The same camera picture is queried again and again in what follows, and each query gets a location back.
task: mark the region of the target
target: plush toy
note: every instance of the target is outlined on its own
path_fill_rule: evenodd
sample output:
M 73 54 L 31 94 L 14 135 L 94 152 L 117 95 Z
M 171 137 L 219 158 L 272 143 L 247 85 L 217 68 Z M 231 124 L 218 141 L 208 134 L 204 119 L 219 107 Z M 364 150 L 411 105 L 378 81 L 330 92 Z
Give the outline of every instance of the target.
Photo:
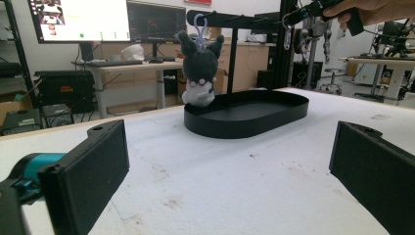
M 186 31 L 180 31 L 178 38 L 184 55 L 183 73 L 187 76 L 182 100 L 185 104 L 205 107 L 214 100 L 213 83 L 216 82 L 217 59 L 224 37 L 218 35 L 206 48 L 199 48 Z

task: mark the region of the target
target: red sign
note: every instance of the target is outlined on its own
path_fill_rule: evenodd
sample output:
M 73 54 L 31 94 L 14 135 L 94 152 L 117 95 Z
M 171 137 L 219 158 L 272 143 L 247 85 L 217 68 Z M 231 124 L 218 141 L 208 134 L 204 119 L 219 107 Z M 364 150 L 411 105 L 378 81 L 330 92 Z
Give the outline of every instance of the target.
M 189 3 L 211 4 L 211 0 L 184 0 Z

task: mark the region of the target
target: wall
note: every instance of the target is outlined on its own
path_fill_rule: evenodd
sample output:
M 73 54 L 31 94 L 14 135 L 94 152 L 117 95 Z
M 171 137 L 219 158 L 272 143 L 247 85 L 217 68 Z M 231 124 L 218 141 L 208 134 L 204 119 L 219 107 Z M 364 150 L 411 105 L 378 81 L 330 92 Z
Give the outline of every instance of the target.
M 186 3 L 184 0 L 152 0 L 151 2 L 173 6 L 184 6 L 187 10 L 215 10 L 218 13 L 232 15 L 244 14 L 246 16 L 253 16 L 257 13 L 276 12 L 280 7 L 280 1 L 269 0 L 212 0 L 211 5 Z M 21 32 L 30 74 L 34 74 L 35 71 L 72 70 L 73 66 L 70 62 L 74 61 L 77 56 L 77 45 L 38 44 L 32 26 L 27 1 L 12 0 L 12 3 L 14 5 L 15 15 Z M 363 33 L 356 37 L 350 37 L 348 35 L 346 38 L 338 40 L 336 38 L 338 27 L 339 25 L 337 24 L 337 21 L 335 21 L 332 27 L 334 33 L 331 40 L 332 61 L 325 67 L 342 67 L 343 63 L 338 61 L 339 57 L 358 55 L 362 52 L 366 52 L 370 47 L 371 35 L 367 33 Z M 195 31 L 192 26 L 189 26 L 188 28 L 189 32 Z M 222 33 L 225 36 L 231 35 L 230 29 L 223 29 Z M 239 39 L 245 41 L 249 34 L 249 30 L 240 30 Z M 319 41 L 316 61 L 324 61 L 322 49 L 323 41 L 324 40 Z

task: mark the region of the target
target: plush toy ear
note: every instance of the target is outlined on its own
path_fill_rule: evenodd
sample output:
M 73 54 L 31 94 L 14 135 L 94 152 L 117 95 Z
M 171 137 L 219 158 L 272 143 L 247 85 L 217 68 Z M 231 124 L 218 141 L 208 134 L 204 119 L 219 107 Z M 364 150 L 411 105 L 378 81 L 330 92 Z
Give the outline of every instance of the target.
M 225 40 L 223 35 L 217 35 L 216 41 L 210 43 L 207 47 L 208 50 L 213 52 L 213 54 L 216 56 L 216 59 L 219 59 L 220 57 L 220 50 L 222 49 L 222 43 Z
M 180 31 L 178 34 L 178 38 L 181 44 L 181 52 L 184 56 L 191 57 L 198 51 L 198 46 L 196 45 L 196 42 L 190 39 L 186 31 Z

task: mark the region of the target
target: desk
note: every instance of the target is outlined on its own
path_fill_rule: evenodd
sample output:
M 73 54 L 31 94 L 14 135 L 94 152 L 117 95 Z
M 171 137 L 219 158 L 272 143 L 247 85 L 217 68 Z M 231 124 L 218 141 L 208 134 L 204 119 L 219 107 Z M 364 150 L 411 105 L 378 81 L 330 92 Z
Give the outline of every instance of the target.
M 339 120 L 415 154 L 415 111 L 294 88 L 308 115 L 247 139 L 190 132 L 183 107 L 122 117 L 130 171 L 90 234 L 388 234 L 329 170 Z M 0 179 L 23 156 L 66 153 L 100 119 L 0 138 Z M 53 234 L 44 202 L 23 207 L 32 234 Z
M 139 66 L 122 66 L 122 67 L 105 67 L 94 68 L 88 67 L 95 80 L 95 95 L 98 102 L 98 111 L 100 118 L 107 117 L 107 107 L 120 104 L 132 103 L 135 101 L 151 99 L 158 97 L 159 109 L 165 107 L 164 99 L 164 79 L 163 71 L 177 70 L 183 68 L 183 63 L 177 62 L 164 62 L 161 64 L 148 64 Z M 149 86 L 129 86 L 116 89 L 104 89 L 103 76 L 104 74 L 114 73 L 127 73 L 127 72 L 139 72 L 139 71 L 156 71 L 158 73 L 157 84 L 154 83 Z
M 391 82 L 388 91 L 385 95 L 384 103 L 397 105 L 397 95 L 399 94 L 400 86 L 402 85 L 405 71 L 413 71 L 415 67 L 415 60 L 377 60 L 377 59 L 355 59 L 355 58 L 340 58 L 344 62 L 354 62 L 361 64 L 375 64 L 386 65 L 388 69 L 393 70 Z

